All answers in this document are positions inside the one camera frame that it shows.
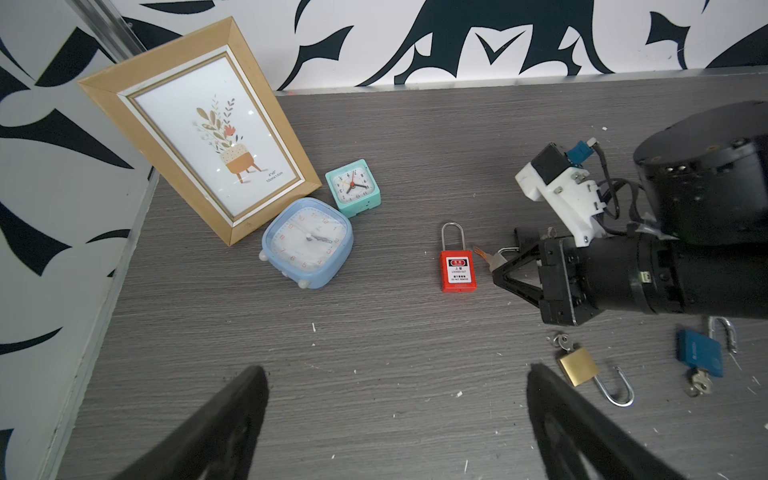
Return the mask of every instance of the red padlock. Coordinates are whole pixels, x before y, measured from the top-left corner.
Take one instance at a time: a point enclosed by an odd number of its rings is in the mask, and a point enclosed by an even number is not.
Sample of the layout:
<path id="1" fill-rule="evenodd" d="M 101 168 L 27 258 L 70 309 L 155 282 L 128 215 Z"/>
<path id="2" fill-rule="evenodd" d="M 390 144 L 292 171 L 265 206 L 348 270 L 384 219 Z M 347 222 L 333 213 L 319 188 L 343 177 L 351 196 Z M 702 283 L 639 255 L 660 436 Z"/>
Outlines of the red padlock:
<path id="1" fill-rule="evenodd" d="M 445 228 L 456 225 L 462 233 L 462 249 L 445 249 Z M 448 222 L 442 226 L 442 252 L 440 253 L 440 270 L 442 271 L 442 291 L 445 293 L 474 292 L 478 288 L 475 281 L 475 265 L 472 263 L 472 252 L 467 250 L 464 242 L 464 229 L 456 222 Z"/>

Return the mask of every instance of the wooden picture frame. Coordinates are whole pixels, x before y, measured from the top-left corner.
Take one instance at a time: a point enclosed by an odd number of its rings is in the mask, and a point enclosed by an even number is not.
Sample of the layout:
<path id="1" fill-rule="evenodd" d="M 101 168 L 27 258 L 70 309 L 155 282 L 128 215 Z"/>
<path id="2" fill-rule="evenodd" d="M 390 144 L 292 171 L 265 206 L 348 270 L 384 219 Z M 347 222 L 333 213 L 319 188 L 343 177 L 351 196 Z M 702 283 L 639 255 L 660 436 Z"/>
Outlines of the wooden picture frame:
<path id="1" fill-rule="evenodd" d="M 321 186 L 232 17 L 78 83 L 227 245 Z"/>

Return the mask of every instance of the black and white wallpaper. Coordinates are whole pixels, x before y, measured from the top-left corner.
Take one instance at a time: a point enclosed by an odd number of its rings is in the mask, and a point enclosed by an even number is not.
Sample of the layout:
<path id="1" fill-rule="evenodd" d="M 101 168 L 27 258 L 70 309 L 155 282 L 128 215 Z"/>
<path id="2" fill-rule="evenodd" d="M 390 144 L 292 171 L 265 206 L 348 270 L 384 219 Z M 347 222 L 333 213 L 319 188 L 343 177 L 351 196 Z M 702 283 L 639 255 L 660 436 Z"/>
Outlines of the black and white wallpaper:
<path id="1" fill-rule="evenodd" d="M 66 2 L 3 6 L 0 480 L 43 474 L 149 184 L 76 82 L 113 63 Z"/>
<path id="2" fill-rule="evenodd" d="M 276 90 L 768 65 L 764 0 L 114 0 L 148 48 L 232 15 Z"/>

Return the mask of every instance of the clock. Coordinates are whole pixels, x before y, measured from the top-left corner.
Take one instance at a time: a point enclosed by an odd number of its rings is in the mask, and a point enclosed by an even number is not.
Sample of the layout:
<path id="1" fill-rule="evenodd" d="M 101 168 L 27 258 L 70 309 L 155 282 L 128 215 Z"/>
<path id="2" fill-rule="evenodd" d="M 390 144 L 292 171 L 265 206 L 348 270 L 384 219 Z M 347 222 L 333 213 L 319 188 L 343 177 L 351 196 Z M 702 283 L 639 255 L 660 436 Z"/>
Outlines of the clock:
<path id="1" fill-rule="evenodd" d="M 352 241 L 352 224 L 338 210 L 301 198 L 268 226 L 259 258 L 300 288 L 315 289 L 336 275 L 352 251 Z"/>
<path id="2" fill-rule="evenodd" d="M 326 174 L 336 206 L 347 218 L 382 203 L 381 192 L 362 158 Z"/>

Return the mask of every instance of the blue connector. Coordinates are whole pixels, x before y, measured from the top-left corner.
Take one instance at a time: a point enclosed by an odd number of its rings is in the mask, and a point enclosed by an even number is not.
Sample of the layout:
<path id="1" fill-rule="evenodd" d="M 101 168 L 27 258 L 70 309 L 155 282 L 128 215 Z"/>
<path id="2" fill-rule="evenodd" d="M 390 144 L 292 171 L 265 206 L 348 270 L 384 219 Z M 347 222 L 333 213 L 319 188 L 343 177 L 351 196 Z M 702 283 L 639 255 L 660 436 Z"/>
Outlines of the blue connector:
<path id="1" fill-rule="evenodd" d="M 568 156 L 568 160 L 570 160 L 573 165 L 579 166 L 583 164 L 584 161 L 594 153 L 594 150 L 592 150 L 594 142 L 594 138 L 590 138 L 586 142 L 579 141 L 575 147 L 565 153 Z"/>

